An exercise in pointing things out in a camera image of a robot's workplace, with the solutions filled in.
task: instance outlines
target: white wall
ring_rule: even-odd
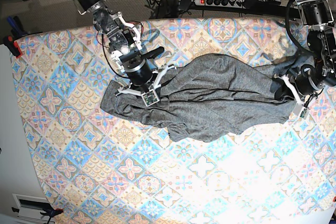
[[[45,196],[28,150],[10,62],[8,49],[0,45],[0,214],[16,217],[12,193]]]

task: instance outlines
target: blue object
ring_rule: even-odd
[[[12,18],[10,16],[7,17],[7,22],[12,27],[13,32],[15,33],[15,37],[22,38],[22,37],[28,35],[28,33],[26,31],[21,30],[19,24],[14,20],[14,18]]]

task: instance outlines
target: tabletop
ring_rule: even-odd
[[[142,22],[144,51],[184,66],[207,53],[252,67],[294,55],[283,22],[169,19]],[[307,29],[292,23],[306,45]],[[336,90],[306,120],[257,125],[211,143],[169,139],[99,108],[110,80],[93,27],[22,38],[14,86],[35,171],[59,223],[271,223],[334,207]]]

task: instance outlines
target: crumpled garment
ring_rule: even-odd
[[[257,124],[286,122],[296,102],[275,100],[280,84],[273,75],[284,74],[290,64],[293,60],[253,68],[227,55],[203,55],[167,72],[159,103],[146,107],[134,95],[116,97],[121,86],[111,81],[100,107],[122,119],[167,127],[175,142],[186,137],[211,142]]]

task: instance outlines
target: vent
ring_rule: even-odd
[[[40,214],[42,209],[52,209],[46,198],[26,196],[13,194],[15,203],[19,209],[18,218],[26,220],[31,223],[47,223],[49,216],[43,216]],[[54,218],[50,220],[50,223],[55,223]]]

